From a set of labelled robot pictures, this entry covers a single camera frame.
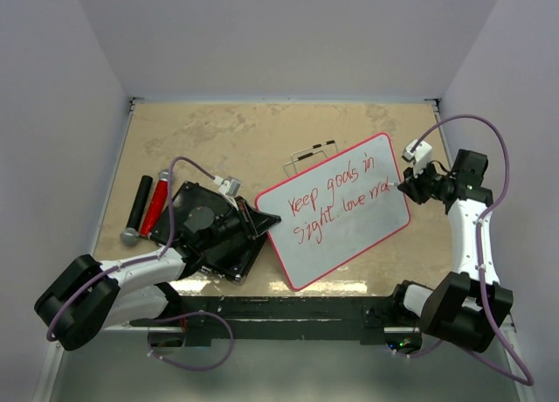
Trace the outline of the pink framed whiteboard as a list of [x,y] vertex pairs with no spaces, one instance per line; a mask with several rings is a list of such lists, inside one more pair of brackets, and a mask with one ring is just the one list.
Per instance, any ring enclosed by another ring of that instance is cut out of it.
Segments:
[[291,289],[302,290],[411,222],[388,134],[343,150],[255,198],[279,215],[268,235]]

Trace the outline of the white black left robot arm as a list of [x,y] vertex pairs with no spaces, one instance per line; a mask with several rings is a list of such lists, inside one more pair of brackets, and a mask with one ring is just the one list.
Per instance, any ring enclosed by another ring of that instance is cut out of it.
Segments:
[[47,288],[34,306],[47,327],[47,340],[76,350],[118,323],[175,323],[181,304],[169,291],[172,281],[200,270],[242,281],[267,232],[280,221],[280,216],[258,211],[243,198],[235,204],[224,198],[214,204],[174,201],[169,208],[169,243],[163,248],[104,262],[81,255]]

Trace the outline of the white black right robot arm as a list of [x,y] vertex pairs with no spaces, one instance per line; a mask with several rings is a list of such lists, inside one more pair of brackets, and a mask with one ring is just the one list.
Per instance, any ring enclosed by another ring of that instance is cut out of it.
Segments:
[[431,152],[426,142],[404,149],[402,157],[410,166],[397,188],[416,204],[430,199],[444,204],[452,232],[452,270],[434,289],[413,281],[397,285],[390,318],[401,326],[418,319],[426,335],[482,353],[495,336],[491,325],[501,325],[514,302],[493,266],[487,212],[493,193],[482,185],[488,159],[462,149],[450,171],[438,172]]

